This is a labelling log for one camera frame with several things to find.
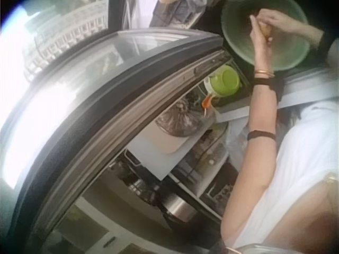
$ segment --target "green bowl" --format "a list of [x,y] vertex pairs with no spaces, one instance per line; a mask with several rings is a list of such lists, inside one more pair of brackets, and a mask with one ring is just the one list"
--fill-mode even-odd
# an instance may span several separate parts
[[[221,27],[228,44],[245,61],[254,65],[254,48],[249,37],[252,26],[249,16],[262,8],[283,12],[308,24],[300,6],[293,0],[228,0],[221,14]],[[272,30],[272,68],[287,70],[301,63],[308,54],[309,43],[296,35]]]

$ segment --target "woman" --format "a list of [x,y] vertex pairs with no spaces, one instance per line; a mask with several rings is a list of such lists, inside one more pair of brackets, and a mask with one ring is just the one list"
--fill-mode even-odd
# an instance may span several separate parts
[[255,86],[249,113],[248,145],[221,224],[222,239],[233,249],[252,243],[326,253],[337,242],[338,111],[337,101],[304,108],[301,120],[285,136],[278,156],[275,121],[277,99],[269,87],[272,38],[259,22],[304,37],[328,53],[338,70],[338,39],[274,10],[251,16],[255,49]]

